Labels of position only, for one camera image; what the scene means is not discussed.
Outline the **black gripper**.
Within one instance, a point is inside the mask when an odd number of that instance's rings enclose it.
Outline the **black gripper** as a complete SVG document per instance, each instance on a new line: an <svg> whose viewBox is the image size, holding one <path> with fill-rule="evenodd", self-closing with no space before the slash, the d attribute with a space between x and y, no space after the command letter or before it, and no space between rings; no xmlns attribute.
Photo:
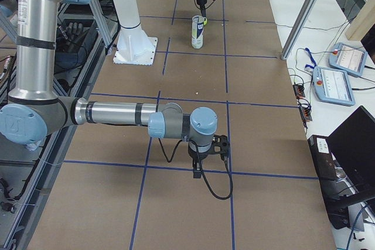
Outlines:
<svg viewBox="0 0 375 250"><path fill-rule="evenodd" d="M202 177L202 168L198 162L198 159L205 159L208 156L211 148L212 142L204 146L195 145L194 141L188 142L188 154L193 159L192 166L194 179L200 179Z"/></svg>
<svg viewBox="0 0 375 250"><path fill-rule="evenodd" d="M207 0L196 0L196 3L201 11L202 16L205 18L206 17L206 4Z"/></svg>

